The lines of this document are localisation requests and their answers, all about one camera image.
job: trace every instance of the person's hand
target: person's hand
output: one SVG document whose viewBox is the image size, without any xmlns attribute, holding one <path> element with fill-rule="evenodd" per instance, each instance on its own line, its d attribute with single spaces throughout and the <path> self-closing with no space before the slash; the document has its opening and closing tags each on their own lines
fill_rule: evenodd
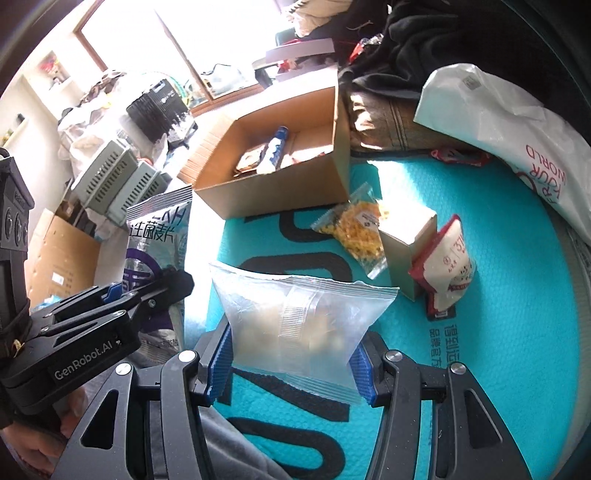
<svg viewBox="0 0 591 480">
<path fill-rule="evenodd" d="M 74 390 L 67 398 L 68 410 L 61 417 L 61 433 L 70 438 L 87 406 L 83 387 Z M 32 428 L 13 423 L 4 428 L 6 441 L 16 450 L 26 463 L 37 470 L 51 475 L 55 461 L 63 453 L 66 444 L 55 437 L 38 432 Z"/>
<path fill-rule="evenodd" d="M 84 415 L 86 407 L 88 406 L 88 400 L 86 398 L 86 391 L 84 387 L 80 387 L 74 390 L 68 395 L 68 411 L 61 417 L 61 434 L 67 439 L 72 436 L 74 429 L 78 425 L 78 422 Z"/>
<path fill-rule="evenodd" d="M 24 462 L 49 475 L 54 468 L 51 459 L 57 460 L 66 447 L 65 443 L 56 438 L 17 422 L 4 428 L 2 432 Z"/>
</svg>

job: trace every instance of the clear plastic bag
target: clear plastic bag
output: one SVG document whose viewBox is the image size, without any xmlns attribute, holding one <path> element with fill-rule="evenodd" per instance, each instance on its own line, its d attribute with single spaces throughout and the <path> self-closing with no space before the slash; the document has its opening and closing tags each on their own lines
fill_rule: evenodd
<svg viewBox="0 0 591 480">
<path fill-rule="evenodd" d="M 331 385 L 355 392 L 349 358 L 368 327 L 394 301 L 397 288 L 264 275 L 220 262 L 211 263 L 210 269 L 232 328 L 235 365 L 353 403 Z"/>
<path fill-rule="evenodd" d="M 311 228 L 334 236 L 373 280 L 388 268 L 378 226 L 380 205 L 368 183 L 355 190 L 347 203 L 331 208 Z"/>
</svg>

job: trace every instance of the small cardboard box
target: small cardboard box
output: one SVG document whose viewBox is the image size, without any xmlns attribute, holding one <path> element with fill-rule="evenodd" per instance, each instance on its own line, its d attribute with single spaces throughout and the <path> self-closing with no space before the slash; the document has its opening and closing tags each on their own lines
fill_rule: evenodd
<svg viewBox="0 0 591 480">
<path fill-rule="evenodd" d="M 181 172 L 222 218 L 346 202 L 349 198 L 349 121 L 337 88 L 336 68 L 269 87 L 225 109 Z M 234 179 L 249 148 L 289 129 L 286 155 L 298 161 L 264 175 Z"/>
<path fill-rule="evenodd" d="M 100 243 L 44 210 L 29 243 L 25 283 L 31 307 L 51 295 L 65 299 L 94 285 Z"/>
<path fill-rule="evenodd" d="M 379 220 L 379 235 L 392 286 L 400 287 L 400 291 L 413 301 L 423 289 L 408 270 L 436 233 L 437 213 L 408 200 L 394 202 L 389 216 Z"/>
</svg>

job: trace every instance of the purple snack bag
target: purple snack bag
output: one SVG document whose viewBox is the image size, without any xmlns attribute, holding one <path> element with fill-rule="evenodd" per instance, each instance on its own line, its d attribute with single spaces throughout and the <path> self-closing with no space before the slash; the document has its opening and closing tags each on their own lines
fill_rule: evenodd
<svg viewBox="0 0 591 480">
<path fill-rule="evenodd" d="M 189 185 L 156 195 L 127 210 L 129 241 L 123 292 L 149 283 L 165 268 L 184 268 L 192 200 L 193 189 Z M 164 363 L 182 350 L 184 301 L 144 321 L 139 337 L 139 352 L 153 361 Z"/>
</svg>

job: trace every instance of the teal mat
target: teal mat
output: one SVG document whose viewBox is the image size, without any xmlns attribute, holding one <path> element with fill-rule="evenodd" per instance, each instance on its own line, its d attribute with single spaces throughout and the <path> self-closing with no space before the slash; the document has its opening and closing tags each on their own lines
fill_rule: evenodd
<svg viewBox="0 0 591 480">
<path fill-rule="evenodd" d="M 576 399 L 579 337 L 569 272 L 541 202 L 500 163 L 474 168 L 382 160 L 352 166 L 351 189 L 364 181 L 385 200 L 406 194 L 423 202 L 437 212 L 439 227 L 459 214 L 478 265 L 455 319 L 428 322 L 422 299 L 399 296 L 372 328 L 416 362 L 465 362 L 515 437 L 533 478 L 549 478 Z M 187 269 L 196 288 L 187 300 L 187 344 L 198 336 L 197 325 L 206 321 L 213 329 L 223 313 L 206 270 L 215 256 L 247 270 L 389 286 L 386 273 L 369 281 L 338 242 L 308 230 L 325 210 L 235 219 L 225 226 L 208 213 L 207 221 L 191 227 Z M 381 417 L 381 409 L 318 399 L 240 371 L 216 408 L 292 476 L 310 479 L 364 478 Z M 430 422 L 431 405 L 423 402 L 417 479 L 428 471 Z"/>
</svg>

